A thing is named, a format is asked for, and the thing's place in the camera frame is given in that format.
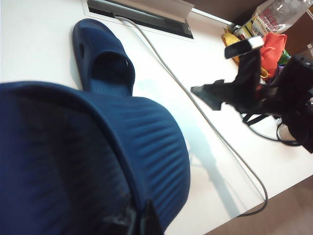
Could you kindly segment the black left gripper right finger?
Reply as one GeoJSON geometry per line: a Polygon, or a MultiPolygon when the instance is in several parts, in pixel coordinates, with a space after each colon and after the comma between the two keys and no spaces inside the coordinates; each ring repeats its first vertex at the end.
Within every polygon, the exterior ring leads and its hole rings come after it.
{"type": "Polygon", "coordinates": [[[141,216],[141,234],[163,235],[163,230],[151,200],[146,202],[145,210],[141,216]]]}

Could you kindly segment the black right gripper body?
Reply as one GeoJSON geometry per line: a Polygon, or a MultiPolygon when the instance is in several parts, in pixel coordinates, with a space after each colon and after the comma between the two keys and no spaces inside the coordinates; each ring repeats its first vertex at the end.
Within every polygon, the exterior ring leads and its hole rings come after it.
{"type": "Polygon", "coordinates": [[[258,123],[268,116],[281,119],[293,140],[276,140],[289,146],[302,146],[313,152],[313,61],[301,55],[292,57],[268,85],[260,84],[260,69],[254,70],[254,99],[259,102],[258,123]]]}

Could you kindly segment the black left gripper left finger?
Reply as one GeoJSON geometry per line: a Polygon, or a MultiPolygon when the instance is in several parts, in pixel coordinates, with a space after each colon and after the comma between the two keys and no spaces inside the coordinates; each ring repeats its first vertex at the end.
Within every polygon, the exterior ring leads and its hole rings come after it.
{"type": "Polygon", "coordinates": [[[133,205],[127,205],[120,213],[105,218],[106,235],[139,235],[137,210],[133,205]]]}

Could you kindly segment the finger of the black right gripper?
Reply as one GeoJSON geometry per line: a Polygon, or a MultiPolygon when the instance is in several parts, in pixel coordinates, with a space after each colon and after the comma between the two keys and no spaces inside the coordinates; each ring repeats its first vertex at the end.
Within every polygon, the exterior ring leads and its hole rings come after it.
{"type": "Polygon", "coordinates": [[[216,80],[213,84],[191,87],[191,93],[207,104],[212,110],[219,111],[222,103],[232,106],[238,104],[239,95],[233,83],[216,80]]]}

